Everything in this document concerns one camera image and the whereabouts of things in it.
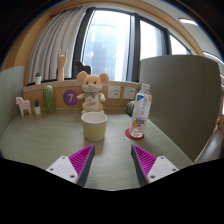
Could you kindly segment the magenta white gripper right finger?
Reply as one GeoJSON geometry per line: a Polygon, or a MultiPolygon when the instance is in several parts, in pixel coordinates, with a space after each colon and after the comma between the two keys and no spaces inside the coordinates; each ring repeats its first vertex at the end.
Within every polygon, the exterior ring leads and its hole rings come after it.
{"type": "Polygon", "coordinates": [[[141,187],[178,170],[178,168],[165,156],[156,157],[136,145],[131,146],[131,156],[134,161],[137,178],[141,187]]]}

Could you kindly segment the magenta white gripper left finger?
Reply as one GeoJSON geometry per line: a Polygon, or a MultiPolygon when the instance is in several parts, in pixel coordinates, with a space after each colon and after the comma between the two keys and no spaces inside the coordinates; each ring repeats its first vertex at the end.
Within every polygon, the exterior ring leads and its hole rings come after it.
{"type": "Polygon", "coordinates": [[[84,187],[94,156],[95,146],[90,145],[69,157],[59,157],[47,168],[47,171],[78,186],[84,187]]]}

